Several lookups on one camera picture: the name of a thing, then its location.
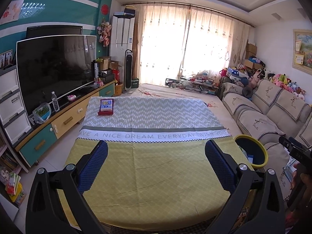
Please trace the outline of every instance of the tv stand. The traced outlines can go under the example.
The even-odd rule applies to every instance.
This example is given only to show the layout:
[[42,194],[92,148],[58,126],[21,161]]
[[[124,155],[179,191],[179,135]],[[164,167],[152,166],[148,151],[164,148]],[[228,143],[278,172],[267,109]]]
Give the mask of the tv stand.
[[111,97],[115,91],[115,80],[99,88],[84,87],[71,93],[76,99],[69,101],[67,97],[59,100],[60,110],[52,114],[43,124],[32,125],[33,131],[27,135],[15,150],[20,153],[29,167],[37,162],[39,157],[50,146],[62,137],[73,125],[85,117],[86,109],[91,97]]

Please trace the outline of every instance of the sofa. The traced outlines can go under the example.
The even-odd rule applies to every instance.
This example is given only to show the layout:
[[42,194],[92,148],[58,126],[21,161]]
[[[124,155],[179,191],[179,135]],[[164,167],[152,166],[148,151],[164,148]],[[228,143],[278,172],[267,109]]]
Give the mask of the sofa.
[[278,142],[281,135],[293,137],[303,145],[312,145],[311,107],[268,80],[260,80],[251,100],[242,96],[242,87],[223,83],[222,102],[242,133],[259,140],[266,148],[269,161],[264,170],[274,169],[283,197],[290,195],[290,182],[283,173],[289,161],[286,149]]

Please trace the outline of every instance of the drawer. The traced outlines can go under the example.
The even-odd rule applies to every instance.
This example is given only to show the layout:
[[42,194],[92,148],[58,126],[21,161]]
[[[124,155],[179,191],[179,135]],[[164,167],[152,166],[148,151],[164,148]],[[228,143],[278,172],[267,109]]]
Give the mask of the drawer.
[[18,76],[13,69],[0,76],[0,99],[18,89]]
[[12,144],[18,141],[24,133],[27,133],[32,127],[30,126],[27,113],[24,112],[21,116],[15,119],[12,123],[5,127],[5,132]]
[[111,97],[115,94],[115,84],[112,83],[111,85],[101,89],[99,91],[100,97]]
[[22,111],[24,111],[24,105],[21,100],[21,93],[17,92],[0,103],[0,120],[2,124],[6,124],[10,119]]
[[[93,94],[91,97],[99,97],[99,92]],[[85,113],[87,111],[88,104],[89,104],[91,97],[88,97],[87,99],[79,103],[80,108],[78,111],[80,111],[81,119],[85,117]]]
[[33,138],[31,138],[19,151],[26,161],[33,165],[48,148],[57,141],[57,137],[49,124]]
[[75,105],[60,117],[51,122],[57,139],[65,134],[73,125],[81,120],[80,105]]

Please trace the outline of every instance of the red circular decoration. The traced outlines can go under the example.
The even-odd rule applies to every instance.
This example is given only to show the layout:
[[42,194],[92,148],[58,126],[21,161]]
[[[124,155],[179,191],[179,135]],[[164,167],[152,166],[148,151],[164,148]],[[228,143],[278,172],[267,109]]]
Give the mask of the red circular decoration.
[[101,7],[101,12],[102,12],[103,15],[107,15],[108,12],[109,12],[109,10],[110,10],[110,8],[109,8],[106,4],[104,4],[104,5]]

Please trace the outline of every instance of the clear plastic bottle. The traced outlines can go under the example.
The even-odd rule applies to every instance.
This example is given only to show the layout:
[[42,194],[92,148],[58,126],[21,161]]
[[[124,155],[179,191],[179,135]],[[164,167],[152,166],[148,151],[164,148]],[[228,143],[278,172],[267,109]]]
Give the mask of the clear plastic bottle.
[[52,103],[53,103],[54,110],[58,112],[60,110],[60,107],[58,105],[57,96],[54,94],[54,91],[52,91]]

